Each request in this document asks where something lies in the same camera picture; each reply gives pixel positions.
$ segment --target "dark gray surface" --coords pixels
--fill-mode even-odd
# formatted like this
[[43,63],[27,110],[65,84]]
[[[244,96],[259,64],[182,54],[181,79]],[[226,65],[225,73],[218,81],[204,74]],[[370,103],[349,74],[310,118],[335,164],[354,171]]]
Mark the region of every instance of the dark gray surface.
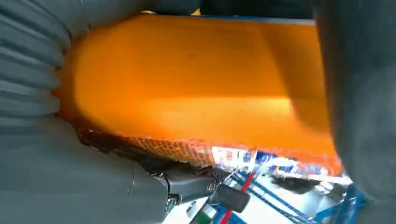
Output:
[[334,143],[352,180],[375,199],[357,223],[394,223],[396,1],[314,2]]
[[145,9],[137,0],[0,1],[0,223],[164,219],[167,190],[136,163],[82,146],[54,118],[70,39]]

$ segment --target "orange cover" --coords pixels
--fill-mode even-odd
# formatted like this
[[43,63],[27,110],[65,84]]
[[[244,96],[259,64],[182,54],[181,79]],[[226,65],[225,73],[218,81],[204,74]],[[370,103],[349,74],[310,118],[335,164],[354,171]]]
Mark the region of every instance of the orange cover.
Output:
[[213,164],[225,146],[342,170],[314,25],[141,15],[77,41],[59,76],[59,116],[159,156]]

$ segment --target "blue metal frame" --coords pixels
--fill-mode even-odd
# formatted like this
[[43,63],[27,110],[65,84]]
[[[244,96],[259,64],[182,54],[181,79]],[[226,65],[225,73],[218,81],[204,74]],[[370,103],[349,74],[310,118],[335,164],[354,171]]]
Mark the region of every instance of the blue metal frame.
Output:
[[[247,174],[245,173],[240,173],[241,176],[243,176],[244,178],[247,178]],[[287,203],[286,201],[284,201],[283,199],[281,199],[279,196],[277,196],[276,194],[274,194],[272,191],[270,191],[268,188],[264,187],[263,185],[261,185],[260,183],[258,183],[256,180],[252,181],[252,184],[254,184],[255,186],[257,186],[259,189],[261,189],[262,191],[264,191],[264,193],[270,195],[271,197],[273,197],[274,199],[278,200],[280,203],[282,203],[284,206],[286,206],[288,209],[292,210],[293,212],[295,212],[296,214],[298,214],[300,217],[305,218],[306,220],[310,219],[310,217],[308,217],[306,214],[302,213],[300,210],[294,208],[292,205],[290,205],[289,203]]]
[[[243,184],[244,181],[241,180],[238,176],[233,175],[231,176],[232,179],[234,179],[238,184]],[[270,201],[268,201],[266,198],[264,198],[262,195],[260,195],[259,193],[257,193],[255,190],[251,189],[250,187],[247,188],[247,190],[253,194],[254,196],[258,197],[259,199],[261,199],[263,202],[265,202],[268,206],[270,206],[271,208],[273,208],[274,210],[276,210],[277,212],[279,212],[280,214],[282,214],[283,216],[285,216],[287,219],[289,219],[290,221],[292,221],[295,224],[317,224],[316,221],[312,220],[312,218],[307,217],[305,214],[304,216],[300,216],[299,214],[297,214],[297,216],[292,215],[278,207],[276,207],[273,203],[271,203]],[[276,196],[274,193],[272,193],[270,190],[266,189],[266,193],[271,195],[271,196],[275,196],[276,198],[279,198],[278,196]]]
[[315,221],[336,215],[334,224],[354,224],[359,208],[364,204],[364,195],[359,194],[354,185],[349,185],[344,201],[333,207],[318,212]]
[[341,207],[341,204],[337,204],[337,205],[332,206],[328,209],[322,210],[316,214],[314,220],[317,221],[318,223],[321,223],[324,218],[337,214],[340,207]]
[[[246,173],[239,173],[244,178],[247,178]],[[243,184],[243,179],[238,177],[237,175],[233,175],[232,178],[238,182],[239,184]],[[355,186],[353,184],[348,186],[348,190],[346,192],[346,196],[344,198],[344,201],[340,204],[337,204],[331,208],[328,208],[326,210],[323,210],[319,212],[316,216],[315,219],[312,220],[312,218],[308,217],[306,214],[302,213],[298,209],[294,208],[291,206],[289,203],[275,195],[273,192],[271,192],[268,188],[262,186],[260,183],[258,183],[256,180],[252,181],[252,184],[257,186],[259,189],[261,189],[265,194],[273,197],[274,199],[278,200],[281,204],[292,210],[297,214],[297,216],[292,215],[278,207],[276,207],[274,204],[269,202],[267,199],[265,199],[262,195],[257,193],[251,188],[248,188],[247,190],[261,199],[263,202],[268,204],[271,208],[275,209],[277,212],[281,213],[284,215],[286,218],[288,218],[290,221],[296,224],[318,224],[323,221],[324,218],[329,217],[329,216],[334,216],[335,215],[335,222],[334,224],[354,224],[357,212],[359,208],[363,205],[364,203],[364,195],[360,194]]]

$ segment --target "black plastic part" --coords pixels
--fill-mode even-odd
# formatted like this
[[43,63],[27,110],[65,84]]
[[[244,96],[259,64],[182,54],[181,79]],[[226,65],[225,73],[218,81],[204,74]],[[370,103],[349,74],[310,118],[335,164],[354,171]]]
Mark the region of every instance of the black plastic part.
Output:
[[211,196],[217,186],[213,177],[195,176],[191,172],[174,168],[164,173],[169,185],[169,193],[178,195],[178,204]]
[[210,203],[221,204],[228,209],[232,209],[233,211],[240,213],[243,212],[249,201],[249,194],[225,184],[221,184],[219,187],[217,187],[217,191],[212,196]]
[[71,38],[152,0],[0,1],[0,223],[160,223],[167,189],[135,162],[81,145],[53,117]]

